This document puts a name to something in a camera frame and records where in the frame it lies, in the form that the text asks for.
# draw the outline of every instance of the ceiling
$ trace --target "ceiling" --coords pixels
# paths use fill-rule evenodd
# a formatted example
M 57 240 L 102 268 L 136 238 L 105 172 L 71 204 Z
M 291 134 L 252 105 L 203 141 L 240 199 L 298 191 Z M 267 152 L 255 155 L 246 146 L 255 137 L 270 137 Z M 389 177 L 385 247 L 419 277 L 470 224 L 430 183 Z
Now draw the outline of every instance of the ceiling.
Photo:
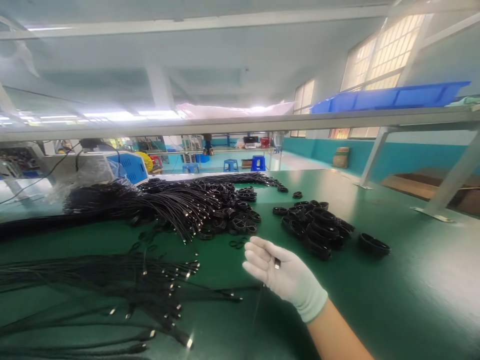
M 0 0 L 16 29 L 283 12 L 385 0 Z M 36 115 L 279 102 L 379 29 L 381 17 L 0 40 L 0 82 Z M 0 33 L 9 31 L 8 26 Z

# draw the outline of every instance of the white metal shelf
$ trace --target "white metal shelf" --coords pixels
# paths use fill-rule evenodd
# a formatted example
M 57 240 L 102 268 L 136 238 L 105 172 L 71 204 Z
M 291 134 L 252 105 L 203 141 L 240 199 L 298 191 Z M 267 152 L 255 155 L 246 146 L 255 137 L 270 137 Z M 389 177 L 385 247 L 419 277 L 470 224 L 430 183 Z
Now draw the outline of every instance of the white metal shelf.
M 462 123 L 468 128 L 473 122 L 480 122 L 480 111 L 467 106 L 200 120 L 97 121 L 0 127 L 0 142 L 408 125 L 418 128 L 446 123 L 457 127 Z

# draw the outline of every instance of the cable bundle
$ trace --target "cable bundle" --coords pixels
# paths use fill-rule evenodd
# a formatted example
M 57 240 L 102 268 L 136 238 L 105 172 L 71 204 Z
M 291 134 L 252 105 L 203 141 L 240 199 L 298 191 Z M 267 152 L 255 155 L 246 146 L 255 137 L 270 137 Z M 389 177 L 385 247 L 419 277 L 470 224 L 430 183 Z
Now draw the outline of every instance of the cable bundle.
M 194 184 L 259 184 L 265 186 L 278 187 L 282 186 L 282 183 L 273 177 L 269 177 L 261 172 L 235 172 L 235 173 L 222 173 L 219 175 L 202 176 L 192 179 L 182 180 L 181 183 Z M 159 178 L 152 178 L 150 181 L 140 184 L 138 188 L 146 193 L 156 192 L 156 188 L 167 184 L 178 183 L 178 181 L 167 181 Z
M 355 227 L 328 211 L 328 202 L 299 201 L 290 208 L 274 207 L 282 228 L 299 239 L 320 260 L 328 260 L 331 250 L 340 250 Z
M 0 265 L 1 292 L 18 291 L 30 287 L 67 285 L 91 291 L 95 298 L 101 295 L 113 298 L 112 304 L 99 305 L 71 313 L 72 303 L 85 304 L 92 295 L 53 305 L 42 311 L 0 327 L 0 337 L 25 331 L 46 328 L 84 326 L 129 326 L 143 328 L 136 336 L 100 343 L 41 347 L 0 346 L 0 356 L 28 356 L 48 359 L 84 359 L 103 357 L 119 359 L 119 356 L 139 354 L 147 349 L 146 342 L 160 332 L 176 339 L 190 348 L 190 336 L 176 327 L 181 318 L 180 301 L 215 300 L 239 302 L 232 289 L 210 289 L 189 282 L 200 264 L 196 261 L 170 263 L 161 257 L 145 257 L 141 253 L 125 255 L 86 255 L 41 261 L 25 261 Z M 120 321 L 111 320 L 126 310 Z M 134 312 L 140 310 L 148 315 L 155 325 L 130 322 Z M 81 318 L 103 315 L 99 321 L 78 321 Z M 111 345 L 125 345 L 115 350 L 86 350 Z
M 162 231 L 175 231 L 186 244 L 198 234 L 209 240 L 223 231 L 245 233 L 228 224 L 236 213 L 249 212 L 257 193 L 252 186 L 236 190 L 235 184 L 281 187 L 260 172 L 220 174 L 183 181 L 152 178 L 137 187 L 119 179 L 73 189 L 63 204 L 63 215 L 43 216 L 0 224 L 3 239 L 30 233 L 70 228 L 94 222 L 123 219 L 132 226 L 157 221 Z M 256 231 L 250 224 L 248 233 Z

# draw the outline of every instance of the gloved hand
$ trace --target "gloved hand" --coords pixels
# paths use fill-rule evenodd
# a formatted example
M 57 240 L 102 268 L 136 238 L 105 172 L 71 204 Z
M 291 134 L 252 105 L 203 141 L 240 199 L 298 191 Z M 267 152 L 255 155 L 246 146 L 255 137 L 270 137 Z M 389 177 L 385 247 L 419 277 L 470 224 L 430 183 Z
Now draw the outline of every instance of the gloved hand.
M 245 244 L 245 257 L 248 261 L 242 264 L 243 268 L 292 303 L 305 323 L 315 319 L 325 306 L 327 292 L 293 252 L 252 236 Z M 279 269 L 275 269 L 275 258 L 281 261 Z

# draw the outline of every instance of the cardboard box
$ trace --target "cardboard box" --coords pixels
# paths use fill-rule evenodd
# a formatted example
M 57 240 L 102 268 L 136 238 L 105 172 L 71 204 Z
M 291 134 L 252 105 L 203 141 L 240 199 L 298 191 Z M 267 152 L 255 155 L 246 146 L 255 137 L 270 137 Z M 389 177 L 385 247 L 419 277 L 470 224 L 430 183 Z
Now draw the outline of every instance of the cardboard box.
M 458 211 L 475 216 L 480 216 L 480 190 L 470 190 L 456 207 Z
M 349 167 L 349 147 L 337 147 L 335 155 L 333 156 L 332 165 L 336 168 L 348 168 Z
M 399 191 L 404 194 L 412 195 L 423 200 L 430 200 L 444 178 L 447 176 L 449 170 L 441 168 L 423 168 L 411 173 L 399 173 L 386 177 L 381 185 Z M 468 214 L 475 215 L 475 212 L 480 212 L 480 203 L 477 200 L 475 205 L 476 195 L 470 195 L 472 191 L 480 189 L 480 176 L 473 175 L 465 181 L 462 187 L 456 192 L 448 204 L 449 208 L 458 209 L 458 207 L 466 201 L 467 195 L 472 197 L 463 205 L 465 210 L 460 210 Z
M 251 169 L 252 168 L 252 159 L 242 159 L 241 168 L 242 169 Z

